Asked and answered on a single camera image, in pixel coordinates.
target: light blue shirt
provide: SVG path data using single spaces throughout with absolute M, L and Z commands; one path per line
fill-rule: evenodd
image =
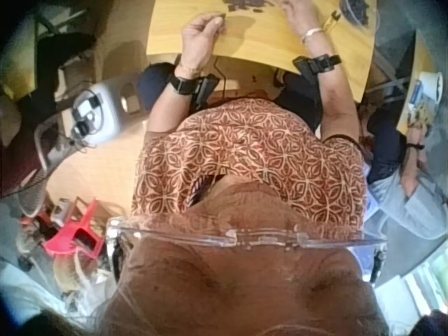
M 369 187 L 386 216 L 423 239 L 437 239 L 448 233 L 447 130 L 448 110 L 444 105 L 440 106 L 426 140 L 430 175 L 419 171 L 419 186 L 411 197 L 406 196 L 400 184 L 398 170 Z

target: clutter on floor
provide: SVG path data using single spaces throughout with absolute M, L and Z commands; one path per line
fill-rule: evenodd
M 53 276 L 68 312 L 89 316 L 105 300 L 104 293 L 113 292 L 105 241 L 109 216 L 97 200 L 88 204 L 77 198 L 47 203 L 36 217 L 21 221 L 18 265 L 25 273 L 39 268 L 33 251 L 45 251 L 53 259 Z

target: bracelet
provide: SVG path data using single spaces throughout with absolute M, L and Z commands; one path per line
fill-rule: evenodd
M 423 149 L 425 149 L 424 145 L 417 145 L 416 143 L 406 143 L 406 147 L 414 148 L 417 149 L 418 151 L 422 151 Z
M 183 70 L 187 71 L 189 74 L 191 74 L 192 76 L 196 76 L 201 74 L 202 70 L 201 69 L 195 69 L 195 68 L 189 68 L 188 66 L 183 65 L 182 63 L 178 64 L 178 67 L 181 67 Z
M 302 43 L 305 44 L 305 42 L 307 41 L 307 39 L 308 39 L 311 35 L 314 35 L 315 33 L 323 33 L 323 29 L 322 29 L 322 28 L 313 28 L 313 29 L 310 29 L 309 31 L 307 31 L 307 32 L 302 36 Z

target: red plastic stool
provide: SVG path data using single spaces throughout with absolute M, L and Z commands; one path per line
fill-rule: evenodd
M 74 255 L 80 251 L 92 259 L 98 258 L 103 249 L 104 238 L 99 237 L 90 228 L 97 205 L 98 201 L 94 199 L 80 221 L 69 219 L 61 230 L 43 245 L 50 256 Z

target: yellow table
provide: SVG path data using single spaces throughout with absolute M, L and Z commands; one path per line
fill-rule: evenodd
M 412 93 L 414 92 L 415 84 L 419 79 L 420 73 L 422 71 L 435 72 L 435 68 L 433 62 L 431 61 L 431 56 L 429 55 L 423 36 L 421 35 L 420 31 L 417 31 L 415 36 L 414 63 L 412 65 L 412 74 L 409 83 L 409 90 L 407 91 L 405 105 L 403 106 L 403 110 L 397 126 L 397 130 L 404 135 L 407 134 L 407 128 L 408 128 L 407 119 L 408 114 L 410 113 L 408 104 L 412 98 Z M 422 120 L 427 118 L 429 125 L 433 123 L 432 113 L 429 113 L 428 115 L 422 115 L 421 118 Z
M 367 2 L 371 8 L 377 7 L 377 0 Z M 322 24 L 333 11 L 340 9 L 340 0 L 315 0 L 315 4 Z M 200 13 L 221 11 L 227 13 L 227 34 L 219 38 L 215 55 L 298 72 L 292 61 L 307 54 L 305 46 L 290 28 L 280 7 L 267 4 L 262 10 L 262 13 L 254 13 L 239 9 L 229 13 L 223 0 L 155 0 L 146 54 L 180 53 L 182 28 Z M 373 27 L 376 20 L 376 16 L 371 15 Z M 372 62 L 375 35 L 355 28 L 344 16 L 328 34 L 344 61 L 353 96 L 360 102 Z
M 13 100 L 36 88 L 36 21 L 28 16 L 18 27 L 0 57 L 0 79 Z

